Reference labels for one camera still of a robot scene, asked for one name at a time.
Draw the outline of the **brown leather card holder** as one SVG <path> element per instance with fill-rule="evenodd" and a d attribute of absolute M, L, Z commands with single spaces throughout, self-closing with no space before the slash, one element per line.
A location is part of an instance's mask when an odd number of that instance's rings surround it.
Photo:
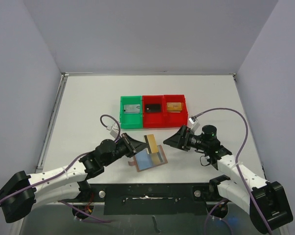
<path fill-rule="evenodd" d="M 162 145 L 158 145 L 158 152 L 150 154 L 148 149 L 137 153 L 132 161 L 128 161 L 129 166 L 136 168 L 137 172 L 142 172 L 168 163 Z"/>

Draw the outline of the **blue credit card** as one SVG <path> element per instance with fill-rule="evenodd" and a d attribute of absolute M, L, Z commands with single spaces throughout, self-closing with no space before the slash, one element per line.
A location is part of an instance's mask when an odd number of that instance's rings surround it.
<path fill-rule="evenodd" d="M 143 171 L 143 170 L 149 169 L 153 166 L 150 155 L 148 154 L 147 150 L 143 150 L 141 152 L 138 152 L 135 155 L 135 159 L 136 159 L 138 171 Z"/>

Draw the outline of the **green plastic bin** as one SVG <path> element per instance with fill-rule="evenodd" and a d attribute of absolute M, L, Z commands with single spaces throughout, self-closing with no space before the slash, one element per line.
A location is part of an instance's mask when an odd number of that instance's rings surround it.
<path fill-rule="evenodd" d="M 142 96 L 121 96 L 119 120 L 122 129 L 142 129 Z"/>

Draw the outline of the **red plastic double bin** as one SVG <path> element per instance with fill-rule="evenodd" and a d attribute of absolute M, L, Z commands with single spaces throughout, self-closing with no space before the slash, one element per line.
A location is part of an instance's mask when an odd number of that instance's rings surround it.
<path fill-rule="evenodd" d="M 183 111 L 180 113 L 170 113 L 166 110 L 167 102 L 182 102 Z M 145 112 L 145 104 L 161 104 L 161 112 Z M 187 124 L 188 110 L 186 99 L 183 94 L 164 94 L 164 95 L 144 95 L 142 97 L 142 117 L 143 128 L 174 128 Z"/>

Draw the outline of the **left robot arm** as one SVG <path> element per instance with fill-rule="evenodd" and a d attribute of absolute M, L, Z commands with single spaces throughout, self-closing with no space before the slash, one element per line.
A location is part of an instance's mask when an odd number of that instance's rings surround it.
<path fill-rule="evenodd" d="M 78 186 L 72 192 L 71 185 L 97 177 L 106 166 L 124 156 L 131 158 L 147 146 L 124 133 L 117 141 L 103 140 L 93 151 L 78 155 L 67 166 L 41 173 L 15 173 L 0 189 L 0 208 L 6 223 L 26 217 L 35 207 L 76 198 L 82 189 Z"/>

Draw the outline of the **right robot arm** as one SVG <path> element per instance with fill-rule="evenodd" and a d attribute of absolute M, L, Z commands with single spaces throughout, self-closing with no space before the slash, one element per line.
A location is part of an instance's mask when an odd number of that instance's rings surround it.
<path fill-rule="evenodd" d="M 215 126 L 205 125 L 201 134 L 195 135 L 184 125 L 163 144 L 183 151 L 193 148 L 203 152 L 208 163 L 222 173 L 210 180 L 213 192 L 243 209 L 260 233 L 266 234 L 293 221 L 283 186 L 267 181 L 239 163 L 217 139 Z"/>

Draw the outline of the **gold striped card in holder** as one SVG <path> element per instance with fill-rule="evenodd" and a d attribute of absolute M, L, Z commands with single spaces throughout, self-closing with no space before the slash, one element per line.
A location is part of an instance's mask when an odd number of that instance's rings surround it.
<path fill-rule="evenodd" d="M 160 154 L 160 152 L 151 153 L 150 158 L 151 158 L 153 166 L 157 166 L 164 163 L 164 159 L 162 158 L 162 155 Z"/>

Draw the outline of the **gold credit card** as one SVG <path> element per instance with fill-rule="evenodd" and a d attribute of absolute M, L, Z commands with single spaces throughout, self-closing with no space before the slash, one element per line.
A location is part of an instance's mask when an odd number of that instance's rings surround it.
<path fill-rule="evenodd" d="M 166 110 L 170 113 L 180 113 L 183 111 L 183 103 L 182 102 L 167 102 Z"/>

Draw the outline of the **silver credit card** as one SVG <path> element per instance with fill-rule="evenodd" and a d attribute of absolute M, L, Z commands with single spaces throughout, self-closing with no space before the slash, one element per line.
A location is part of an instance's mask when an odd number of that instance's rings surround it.
<path fill-rule="evenodd" d="M 125 114 L 140 113 L 140 104 L 126 104 L 126 105 L 123 105 L 123 112 Z"/>

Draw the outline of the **black credit card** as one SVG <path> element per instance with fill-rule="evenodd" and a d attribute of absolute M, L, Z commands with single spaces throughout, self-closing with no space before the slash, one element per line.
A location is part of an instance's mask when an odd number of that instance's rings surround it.
<path fill-rule="evenodd" d="M 159 113 L 161 112 L 161 104 L 145 104 L 145 112 L 147 113 Z"/>

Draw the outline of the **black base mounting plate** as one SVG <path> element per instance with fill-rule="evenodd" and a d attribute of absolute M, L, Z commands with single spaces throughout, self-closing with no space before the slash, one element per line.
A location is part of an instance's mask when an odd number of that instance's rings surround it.
<path fill-rule="evenodd" d="M 209 183 L 90 184 L 65 202 L 103 204 L 105 215 L 206 215 L 221 199 Z"/>

